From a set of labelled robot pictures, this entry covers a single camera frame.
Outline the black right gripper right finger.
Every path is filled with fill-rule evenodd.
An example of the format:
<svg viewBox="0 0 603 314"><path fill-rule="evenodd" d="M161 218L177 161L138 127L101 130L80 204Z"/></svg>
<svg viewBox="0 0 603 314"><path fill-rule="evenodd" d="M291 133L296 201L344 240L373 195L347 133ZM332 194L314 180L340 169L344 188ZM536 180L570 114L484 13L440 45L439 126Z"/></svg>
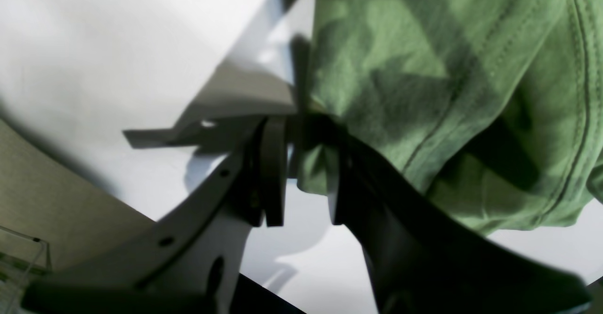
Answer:
<svg viewBox="0 0 603 314"><path fill-rule="evenodd" d="M325 149L332 223L360 243L381 314L583 314L590 307L579 277L450 219L330 117L306 116L303 144Z"/></svg>

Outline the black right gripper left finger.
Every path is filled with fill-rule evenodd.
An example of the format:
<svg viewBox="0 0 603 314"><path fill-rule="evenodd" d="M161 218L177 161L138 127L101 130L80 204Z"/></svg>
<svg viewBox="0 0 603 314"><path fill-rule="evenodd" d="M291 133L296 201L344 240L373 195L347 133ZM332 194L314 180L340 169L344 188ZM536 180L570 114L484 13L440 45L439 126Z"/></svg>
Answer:
<svg viewBox="0 0 603 314"><path fill-rule="evenodd" d="M240 273L250 230L284 224L286 118L257 127L176 209L133 241L33 282L35 314L286 314Z"/></svg>

